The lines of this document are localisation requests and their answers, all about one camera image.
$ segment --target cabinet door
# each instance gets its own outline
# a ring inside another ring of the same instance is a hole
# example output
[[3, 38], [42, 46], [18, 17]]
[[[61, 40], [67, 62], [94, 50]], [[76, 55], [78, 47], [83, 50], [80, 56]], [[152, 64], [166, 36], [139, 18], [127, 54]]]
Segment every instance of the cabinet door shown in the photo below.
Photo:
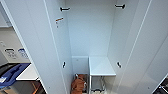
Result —
[[[128, 64], [122, 77], [121, 84], [118, 88], [118, 94], [133, 94], [139, 84], [149, 85], [149, 87], [152, 85], [152, 81], [149, 81], [149, 79], [146, 80], [149, 82], [142, 81], [144, 83], [141, 83], [140, 81], [152, 62], [162, 56], [160, 55], [157, 57], [157, 54], [168, 35], [167, 4], [167, 0], [150, 0], [148, 10], [145, 14], [141, 28], [139, 29], [139, 34], [130, 54], [130, 58], [128, 59]], [[142, 91], [139, 92], [136, 91], [135, 94], [151, 93], [149, 91], [148, 93], [145, 93], [147, 90], [142, 88], [141, 90]]]
[[[118, 0], [117, 2], [117, 5], [125, 4], [126, 7], [125, 9], [116, 8], [108, 52], [108, 58], [117, 74], [112, 87], [112, 94], [117, 93], [118, 87], [120, 86], [128, 58], [138, 35], [138, 30], [143, 21], [149, 1], [150, 0]], [[117, 66], [117, 62], [120, 62], [121, 68]]]
[[1, 1], [47, 94], [67, 94], [45, 0]]
[[[168, 1], [167, 0], [153, 0], [151, 2], [149, 13], [147, 14], [146, 20], [151, 21], [150, 17], [154, 23], [158, 23], [154, 29], [160, 27], [157, 32], [163, 33], [168, 32]], [[163, 80], [163, 78], [168, 73], [168, 37], [158, 50], [156, 56], [152, 60], [149, 68], [147, 69], [145, 75], [139, 82], [134, 94], [151, 94]]]

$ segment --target storage compartment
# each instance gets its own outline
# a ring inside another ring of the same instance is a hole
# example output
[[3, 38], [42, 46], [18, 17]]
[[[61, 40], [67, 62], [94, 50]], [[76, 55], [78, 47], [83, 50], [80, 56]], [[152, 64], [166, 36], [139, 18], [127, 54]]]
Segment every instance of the storage compartment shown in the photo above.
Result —
[[91, 94], [104, 94], [105, 83], [103, 76], [92, 76]]

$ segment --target white wardrobe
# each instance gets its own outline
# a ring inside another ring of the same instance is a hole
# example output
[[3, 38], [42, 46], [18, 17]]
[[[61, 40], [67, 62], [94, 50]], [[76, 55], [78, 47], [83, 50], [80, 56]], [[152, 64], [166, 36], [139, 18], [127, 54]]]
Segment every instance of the white wardrobe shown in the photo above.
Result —
[[89, 56], [108, 57], [116, 73], [107, 94], [151, 94], [168, 73], [167, 0], [0, 2], [47, 94], [70, 94]]

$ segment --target open cabinet door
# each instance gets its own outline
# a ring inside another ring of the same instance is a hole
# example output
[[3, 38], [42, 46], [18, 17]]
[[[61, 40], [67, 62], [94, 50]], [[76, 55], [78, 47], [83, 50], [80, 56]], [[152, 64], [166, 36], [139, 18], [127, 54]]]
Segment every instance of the open cabinet door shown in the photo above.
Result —
[[45, 2], [0, 0], [47, 94], [66, 94]]

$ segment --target white wall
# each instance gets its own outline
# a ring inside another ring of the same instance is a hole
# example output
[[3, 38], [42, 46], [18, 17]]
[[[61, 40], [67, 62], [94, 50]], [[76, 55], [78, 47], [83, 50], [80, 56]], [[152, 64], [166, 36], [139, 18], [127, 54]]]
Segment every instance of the white wall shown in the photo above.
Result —
[[116, 0], [66, 0], [72, 56], [107, 56]]
[[[23, 48], [23, 46], [12, 27], [0, 28], [0, 41], [3, 42], [2, 44], [5, 44], [5, 47], [0, 45], [0, 50], [9, 63], [30, 63], [28, 58], [22, 57], [18, 52], [19, 49]], [[16, 54], [16, 59], [9, 57], [5, 52], [6, 49], [13, 49]]]
[[2, 7], [2, 4], [0, 2], [0, 27], [11, 27], [12, 24], [9, 21], [9, 18], [7, 17], [4, 8]]
[[89, 74], [88, 56], [73, 56], [72, 62], [74, 74]]
[[6, 60], [5, 56], [2, 54], [2, 52], [0, 51], [0, 66], [4, 65], [8, 63], [8, 61]]
[[50, 14], [47, 11], [48, 4], [41, 0], [1, 1], [47, 94], [68, 94], [65, 88], [66, 78], [62, 75], [59, 52], [53, 38], [53, 32], [56, 31], [53, 31], [53, 22], [50, 19], [51, 15], [57, 14]]

